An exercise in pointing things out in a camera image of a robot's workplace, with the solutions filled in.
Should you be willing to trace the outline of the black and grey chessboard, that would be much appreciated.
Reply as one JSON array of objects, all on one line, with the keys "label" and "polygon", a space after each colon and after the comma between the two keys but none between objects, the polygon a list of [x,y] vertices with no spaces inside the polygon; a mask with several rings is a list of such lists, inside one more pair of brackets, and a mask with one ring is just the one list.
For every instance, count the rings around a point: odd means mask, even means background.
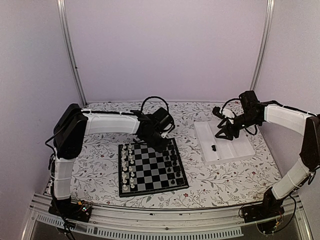
[{"label": "black and grey chessboard", "polygon": [[[172,161],[176,160],[180,167],[180,172],[175,172]],[[166,167],[165,162],[171,162],[171,166]],[[169,139],[169,143],[163,152],[156,152],[152,147],[144,143],[127,143],[118,145],[118,194],[119,197],[136,197],[143,195],[158,194],[170,191],[177,191],[189,188],[187,176],[180,157],[178,146],[174,138]],[[183,184],[177,184],[177,179],[182,179]],[[123,185],[127,185],[127,191],[123,190]]]}]

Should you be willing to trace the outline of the white plastic piece tray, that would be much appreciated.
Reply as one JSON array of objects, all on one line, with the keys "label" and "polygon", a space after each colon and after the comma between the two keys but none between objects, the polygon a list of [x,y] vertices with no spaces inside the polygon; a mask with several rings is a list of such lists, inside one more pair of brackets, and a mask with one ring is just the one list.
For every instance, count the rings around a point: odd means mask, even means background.
[{"label": "white plastic piece tray", "polygon": [[[255,150],[246,134],[242,131],[239,137],[233,140],[216,138],[219,123],[220,121],[216,119],[194,123],[203,163],[210,166],[251,159],[255,155]],[[216,146],[216,151],[212,150],[212,145]]]}]

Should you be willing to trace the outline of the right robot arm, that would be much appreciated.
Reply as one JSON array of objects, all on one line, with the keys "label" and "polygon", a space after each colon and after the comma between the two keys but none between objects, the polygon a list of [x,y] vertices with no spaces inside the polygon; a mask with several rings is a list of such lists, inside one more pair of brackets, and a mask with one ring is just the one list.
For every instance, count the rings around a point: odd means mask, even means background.
[{"label": "right robot arm", "polygon": [[253,90],[234,98],[242,113],[235,114],[223,106],[215,106],[212,113],[220,118],[215,137],[232,141],[241,130],[261,127],[272,154],[284,157],[279,167],[282,178],[270,187],[263,197],[258,213],[269,218],[278,210],[278,203],[305,183],[310,183],[320,168],[320,116],[276,100],[260,101]]}]

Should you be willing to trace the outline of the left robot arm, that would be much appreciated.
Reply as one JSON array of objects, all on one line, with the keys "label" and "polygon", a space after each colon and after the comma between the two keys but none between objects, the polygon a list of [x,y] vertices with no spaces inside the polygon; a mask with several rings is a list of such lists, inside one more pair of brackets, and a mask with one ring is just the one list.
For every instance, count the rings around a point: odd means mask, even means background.
[{"label": "left robot arm", "polygon": [[71,197],[71,177],[74,162],[80,155],[85,136],[106,133],[135,135],[156,152],[169,143],[166,135],[175,128],[172,115],[163,107],[154,113],[99,111],[70,104],[53,129],[53,199],[55,209],[63,216],[74,213]]}]

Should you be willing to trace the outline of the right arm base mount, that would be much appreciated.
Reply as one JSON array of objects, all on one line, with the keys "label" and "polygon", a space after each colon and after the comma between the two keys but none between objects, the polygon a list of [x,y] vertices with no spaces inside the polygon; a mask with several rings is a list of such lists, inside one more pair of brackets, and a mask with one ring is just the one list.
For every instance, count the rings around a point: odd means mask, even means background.
[{"label": "right arm base mount", "polygon": [[284,219],[283,200],[277,200],[271,205],[248,204],[239,209],[239,216],[245,223],[257,222],[257,229],[264,235],[274,234]]}]

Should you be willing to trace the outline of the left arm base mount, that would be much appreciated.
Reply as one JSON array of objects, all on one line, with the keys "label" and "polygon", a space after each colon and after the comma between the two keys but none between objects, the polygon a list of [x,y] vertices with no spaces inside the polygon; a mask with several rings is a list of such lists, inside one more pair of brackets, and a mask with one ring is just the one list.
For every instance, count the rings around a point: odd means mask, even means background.
[{"label": "left arm base mount", "polygon": [[72,202],[71,198],[52,199],[48,212],[68,220],[88,223],[92,214],[92,204],[84,200]]}]

